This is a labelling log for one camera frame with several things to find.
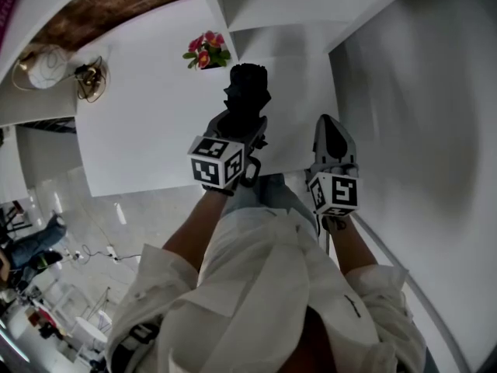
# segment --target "white cube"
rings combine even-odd
[[[316,213],[345,217],[359,208],[359,179],[318,173],[309,182]]]
[[[224,189],[243,173],[244,149],[240,142],[195,137],[188,151],[193,178],[209,187]]]

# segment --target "pink flower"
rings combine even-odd
[[[203,34],[200,35],[198,39],[195,39],[192,42],[190,42],[188,46],[188,52],[189,53],[195,52],[202,45],[202,41],[203,41]]]
[[[223,35],[209,30],[205,33],[205,38],[212,47],[219,48],[224,43]]]
[[[205,68],[206,66],[209,65],[210,62],[210,57],[209,53],[205,50],[201,51],[199,53],[199,68]]]

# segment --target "white lab coat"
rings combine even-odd
[[[275,372],[300,339],[309,305],[325,325],[338,373],[412,373],[426,346],[401,287],[405,273],[370,266],[346,278],[296,211],[245,208],[223,218],[200,275],[145,245],[113,319],[107,360],[130,329],[161,318],[138,372]]]

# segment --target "shirt sleeve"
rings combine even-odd
[[[394,346],[399,364],[411,373],[422,373],[426,343],[401,291],[406,275],[397,267],[371,265],[351,270],[346,279],[363,299],[381,341]]]
[[[198,273],[177,254],[145,245],[137,276],[113,317],[107,345],[139,324],[163,315],[180,295],[196,287]]]

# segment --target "potted plant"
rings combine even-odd
[[[192,60],[188,64],[189,69],[196,69],[197,65],[200,69],[226,66],[231,54],[228,50],[223,50],[223,45],[223,36],[209,30],[189,44],[188,52],[183,54],[183,58]]]

